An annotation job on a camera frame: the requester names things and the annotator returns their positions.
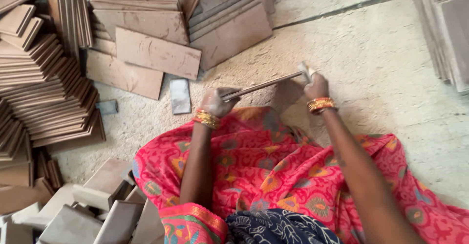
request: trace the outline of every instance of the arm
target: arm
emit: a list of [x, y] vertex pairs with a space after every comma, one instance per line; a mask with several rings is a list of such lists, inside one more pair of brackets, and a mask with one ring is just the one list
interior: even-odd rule
[[[311, 99], [329, 97], [327, 80], [318, 73], [312, 77], [313, 84], [305, 87], [306, 95]], [[360, 215], [366, 242], [424, 244], [402, 216], [372, 158], [355, 141], [336, 110], [324, 109], [321, 115]]]
[[[202, 100], [200, 108], [221, 118], [228, 114], [239, 98], [228, 102], [221, 97], [238, 92], [236, 88], [209, 89]], [[212, 157], [210, 155], [210, 139], [212, 129], [199, 122], [194, 122], [191, 148], [184, 166], [181, 181], [179, 203], [196, 203], [208, 210], [212, 209], [213, 178]]]

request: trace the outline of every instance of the red printed fabric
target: red printed fabric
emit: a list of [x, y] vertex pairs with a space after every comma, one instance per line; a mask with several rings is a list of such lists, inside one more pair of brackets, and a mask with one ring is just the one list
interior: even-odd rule
[[[134, 177], [163, 210], [179, 204], [193, 122], [163, 133], [134, 159]], [[407, 169], [392, 134], [362, 135], [359, 143], [383, 173], [402, 213], [428, 243], [469, 243], [469, 211], [443, 204]], [[270, 107], [234, 109], [212, 133], [213, 210], [222, 218], [239, 210], [283, 208], [314, 217], [343, 242], [364, 234], [332, 147], [322, 148], [285, 126]]]

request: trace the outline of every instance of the dusty floor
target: dusty floor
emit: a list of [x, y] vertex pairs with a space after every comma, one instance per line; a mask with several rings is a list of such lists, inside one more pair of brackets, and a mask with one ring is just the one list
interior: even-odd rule
[[[276, 0], [276, 26], [365, 0]], [[268, 40], [190, 82], [193, 108], [210, 86], [246, 87], [296, 72], [306, 60], [330, 82], [331, 95], [354, 133], [395, 133], [410, 170], [443, 201], [469, 207], [469, 99], [434, 74], [412, 0], [392, 0], [274, 31]], [[68, 181], [84, 182], [107, 158], [131, 160], [139, 147], [190, 119], [173, 116], [166, 76], [160, 101], [102, 84], [107, 142], [55, 155]], [[278, 85], [246, 95], [238, 106], [272, 106], [289, 125], [322, 145], [319, 118], [306, 112], [301, 88]], [[288, 90], [293, 97], [281, 93]]]

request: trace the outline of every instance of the floral pattern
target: floral pattern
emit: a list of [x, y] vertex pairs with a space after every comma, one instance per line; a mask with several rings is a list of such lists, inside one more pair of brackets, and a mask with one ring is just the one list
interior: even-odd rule
[[[177, 203], [192, 126], [189, 122], [163, 133], [135, 156], [137, 185], [161, 210]], [[394, 135], [360, 135], [357, 140], [427, 243], [460, 244], [469, 238], [469, 211], [443, 204], [415, 179]], [[211, 153], [217, 216], [226, 218], [236, 210], [297, 210], [339, 233], [345, 243], [361, 241], [362, 224], [332, 147], [322, 148], [299, 129], [285, 126], [273, 109], [234, 109], [212, 132]]]
[[325, 204], [324, 199], [314, 197], [306, 203], [306, 208], [313, 211], [317, 216], [324, 217], [329, 213], [329, 207]]

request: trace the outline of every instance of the woman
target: woman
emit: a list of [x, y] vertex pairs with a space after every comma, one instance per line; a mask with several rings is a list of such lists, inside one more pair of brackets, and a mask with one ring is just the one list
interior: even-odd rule
[[412, 176], [394, 135], [355, 139], [327, 80], [312, 79], [308, 106], [332, 146], [283, 125], [271, 108], [231, 111], [239, 99], [221, 97], [239, 90], [218, 88], [194, 121], [138, 151], [134, 176], [159, 208], [165, 243], [469, 243], [469, 211]]

